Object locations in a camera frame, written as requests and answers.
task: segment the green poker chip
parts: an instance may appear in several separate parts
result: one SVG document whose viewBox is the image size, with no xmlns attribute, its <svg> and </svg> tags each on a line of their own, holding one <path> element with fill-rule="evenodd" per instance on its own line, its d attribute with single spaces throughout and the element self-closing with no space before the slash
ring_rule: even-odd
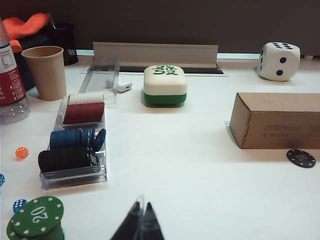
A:
<svg viewBox="0 0 320 240">
<path fill-rule="evenodd" d="M 12 217 L 10 224 L 16 234 L 28 240 L 34 237 L 42 238 L 57 225 L 60 226 L 63 214 L 64 206 L 58 198 L 54 196 L 41 196 L 29 201 L 17 211 Z"/>
<path fill-rule="evenodd" d="M 10 240 L 63 240 L 65 238 L 63 234 L 63 230 L 61 228 L 61 223 L 59 223 L 48 234 L 27 238 L 25 236 L 20 236 L 14 231 L 12 220 L 8 223 L 6 227 L 6 235 Z"/>
<path fill-rule="evenodd" d="M 40 240 L 42 238 L 42 236 L 28 237 L 28 238 L 24 236 L 20 236 L 15 232 L 14 226 L 12 225 L 12 223 L 13 223 L 13 220 L 11 219 L 8 225 L 6 226 L 6 235 L 10 240 Z"/>
</svg>

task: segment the red poker chip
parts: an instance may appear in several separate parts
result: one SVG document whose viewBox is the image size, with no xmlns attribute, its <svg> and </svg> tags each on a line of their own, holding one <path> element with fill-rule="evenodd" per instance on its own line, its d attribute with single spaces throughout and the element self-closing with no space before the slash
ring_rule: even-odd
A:
<svg viewBox="0 0 320 240">
<path fill-rule="evenodd" d="M 68 105 L 66 107 L 63 124 L 100 122 L 104 110 L 104 102 Z"/>
</svg>

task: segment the white earphone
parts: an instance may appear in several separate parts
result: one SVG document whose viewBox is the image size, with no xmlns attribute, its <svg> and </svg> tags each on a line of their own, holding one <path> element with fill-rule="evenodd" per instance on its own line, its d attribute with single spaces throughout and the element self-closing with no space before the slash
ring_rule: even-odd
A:
<svg viewBox="0 0 320 240">
<path fill-rule="evenodd" d="M 119 92 L 119 93 L 123 93 L 125 91 L 128 91 L 132 88 L 132 82 L 127 82 L 125 84 L 118 84 L 118 86 L 116 86 L 116 90 Z"/>
</svg>

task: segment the large white die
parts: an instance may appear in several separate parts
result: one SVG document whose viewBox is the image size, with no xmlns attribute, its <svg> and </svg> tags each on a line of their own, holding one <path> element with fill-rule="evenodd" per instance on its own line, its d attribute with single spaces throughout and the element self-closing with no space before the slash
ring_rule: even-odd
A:
<svg viewBox="0 0 320 240">
<path fill-rule="evenodd" d="M 287 81 L 299 67 L 299 47 L 285 42 L 268 42 L 263 46 L 257 73 L 272 81 Z"/>
</svg>

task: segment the small orange die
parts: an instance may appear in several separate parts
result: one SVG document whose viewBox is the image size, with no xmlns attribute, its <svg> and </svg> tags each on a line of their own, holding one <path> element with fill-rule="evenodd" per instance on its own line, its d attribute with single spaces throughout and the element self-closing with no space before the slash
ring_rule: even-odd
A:
<svg viewBox="0 0 320 240">
<path fill-rule="evenodd" d="M 29 155 L 29 151 L 26 147 L 19 147 L 15 150 L 15 155 L 18 159 L 25 159 Z"/>
</svg>

